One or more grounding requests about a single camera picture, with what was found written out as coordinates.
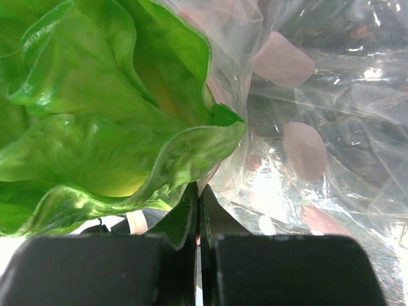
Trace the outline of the green plastic lettuce head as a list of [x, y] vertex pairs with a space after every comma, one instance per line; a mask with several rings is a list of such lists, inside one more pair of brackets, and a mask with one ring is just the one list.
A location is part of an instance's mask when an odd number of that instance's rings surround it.
[[172, 209], [247, 130], [211, 59], [156, 1], [2, 1], [1, 235]]

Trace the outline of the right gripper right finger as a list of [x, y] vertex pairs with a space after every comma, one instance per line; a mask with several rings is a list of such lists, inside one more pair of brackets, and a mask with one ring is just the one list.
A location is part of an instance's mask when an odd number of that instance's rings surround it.
[[384, 305], [366, 252], [342, 235], [254, 235], [199, 198], [205, 305]]

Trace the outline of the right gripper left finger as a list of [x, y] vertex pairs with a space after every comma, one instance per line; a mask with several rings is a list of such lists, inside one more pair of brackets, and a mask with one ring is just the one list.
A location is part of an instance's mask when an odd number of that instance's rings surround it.
[[194, 305], [198, 189], [143, 235], [26, 240], [1, 277], [2, 305]]

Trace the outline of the clear pink-dotted zip bag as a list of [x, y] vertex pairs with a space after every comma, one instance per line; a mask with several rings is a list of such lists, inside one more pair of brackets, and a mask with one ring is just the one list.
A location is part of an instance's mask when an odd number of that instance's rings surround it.
[[170, 1], [248, 123], [210, 185], [255, 234], [338, 233], [407, 304], [407, 2]]

